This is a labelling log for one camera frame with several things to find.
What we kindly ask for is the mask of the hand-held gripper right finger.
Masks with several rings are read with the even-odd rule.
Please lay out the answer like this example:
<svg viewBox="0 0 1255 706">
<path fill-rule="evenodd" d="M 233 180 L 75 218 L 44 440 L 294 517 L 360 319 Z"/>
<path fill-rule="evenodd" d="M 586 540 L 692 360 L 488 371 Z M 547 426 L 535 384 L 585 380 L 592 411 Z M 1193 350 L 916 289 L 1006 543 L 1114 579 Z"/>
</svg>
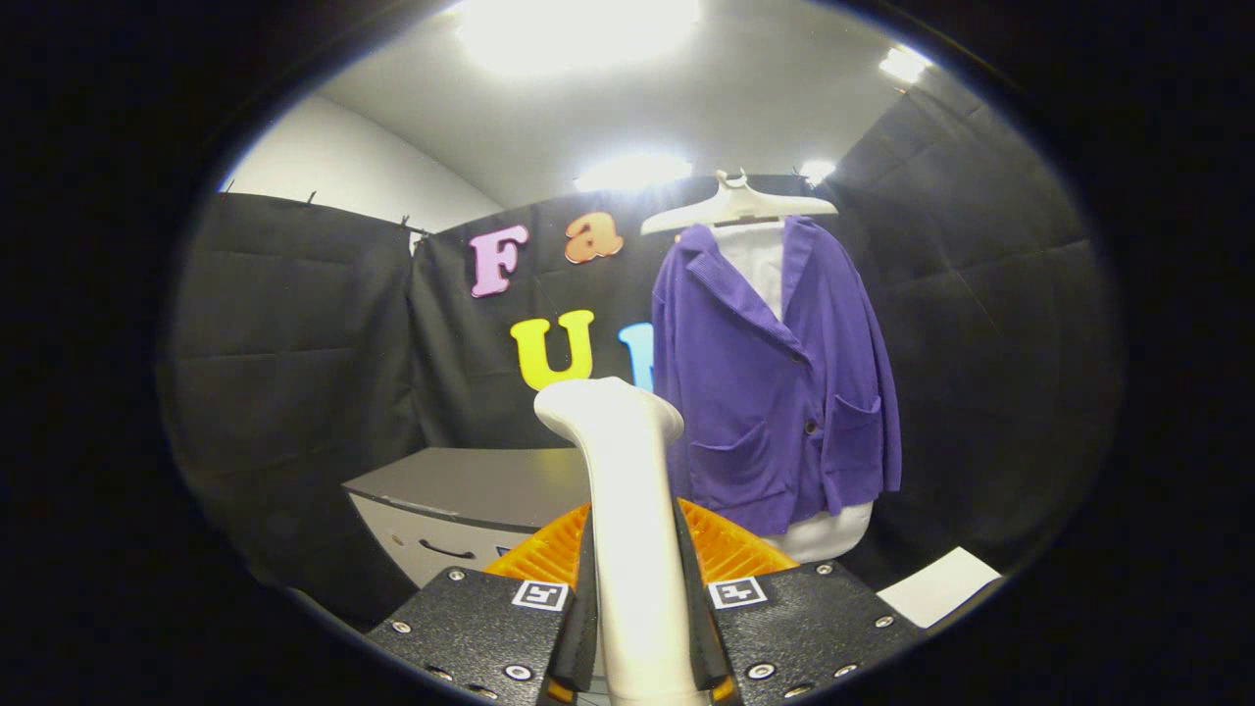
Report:
<svg viewBox="0 0 1255 706">
<path fill-rule="evenodd" d="M 838 562 L 794 562 L 694 502 L 674 519 L 692 666 L 713 705 L 817 705 L 927 640 Z"/>
</svg>

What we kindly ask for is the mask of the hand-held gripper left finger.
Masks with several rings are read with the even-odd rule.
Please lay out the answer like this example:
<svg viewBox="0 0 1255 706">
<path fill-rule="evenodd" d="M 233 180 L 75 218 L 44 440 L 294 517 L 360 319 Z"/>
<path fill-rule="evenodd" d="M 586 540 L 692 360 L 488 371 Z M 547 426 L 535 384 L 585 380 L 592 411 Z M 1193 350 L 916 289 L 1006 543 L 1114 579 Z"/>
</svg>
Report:
<svg viewBox="0 0 1255 706">
<path fill-rule="evenodd" d="M 463 703 L 574 705 L 599 643 L 591 527 L 582 504 L 483 569 L 435 572 L 369 648 Z"/>
</svg>

